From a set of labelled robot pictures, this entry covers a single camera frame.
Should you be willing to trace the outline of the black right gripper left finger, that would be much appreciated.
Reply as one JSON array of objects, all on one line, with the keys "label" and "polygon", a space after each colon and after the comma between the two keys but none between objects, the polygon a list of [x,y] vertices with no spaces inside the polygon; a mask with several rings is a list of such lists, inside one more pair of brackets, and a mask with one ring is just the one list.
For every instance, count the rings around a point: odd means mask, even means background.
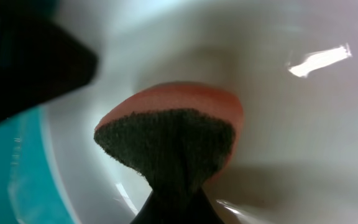
[{"label": "black right gripper left finger", "polygon": [[0,12],[0,123],[87,85],[97,55],[53,22]]}]

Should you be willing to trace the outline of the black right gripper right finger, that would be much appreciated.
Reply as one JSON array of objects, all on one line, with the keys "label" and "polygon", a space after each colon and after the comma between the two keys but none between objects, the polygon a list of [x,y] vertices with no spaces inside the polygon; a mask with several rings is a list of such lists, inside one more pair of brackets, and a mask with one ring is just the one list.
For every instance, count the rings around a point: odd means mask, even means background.
[{"label": "black right gripper right finger", "polygon": [[224,224],[203,189],[199,189],[183,209],[163,205],[151,192],[131,224]]}]

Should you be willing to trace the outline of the light blue plate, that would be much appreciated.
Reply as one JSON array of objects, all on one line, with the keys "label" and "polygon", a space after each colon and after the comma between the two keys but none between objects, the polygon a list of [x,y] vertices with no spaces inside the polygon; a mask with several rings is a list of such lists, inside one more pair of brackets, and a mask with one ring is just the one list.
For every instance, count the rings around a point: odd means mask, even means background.
[{"label": "light blue plate", "polygon": [[244,129],[205,187],[226,223],[358,223],[358,1],[61,1],[55,22],[99,58],[45,105],[50,167],[75,223],[129,223],[150,193],[93,140],[99,120],[164,82],[236,94]]}]

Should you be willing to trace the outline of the teal plastic tray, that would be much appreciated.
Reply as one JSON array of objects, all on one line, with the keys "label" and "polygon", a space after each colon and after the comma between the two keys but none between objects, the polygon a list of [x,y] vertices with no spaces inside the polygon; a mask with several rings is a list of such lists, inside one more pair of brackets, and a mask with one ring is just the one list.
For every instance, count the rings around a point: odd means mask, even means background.
[{"label": "teal plastic tray", "polygon": [[0,224],[73,223],[47,162],[42,118],[34,108],[0,123]]}]

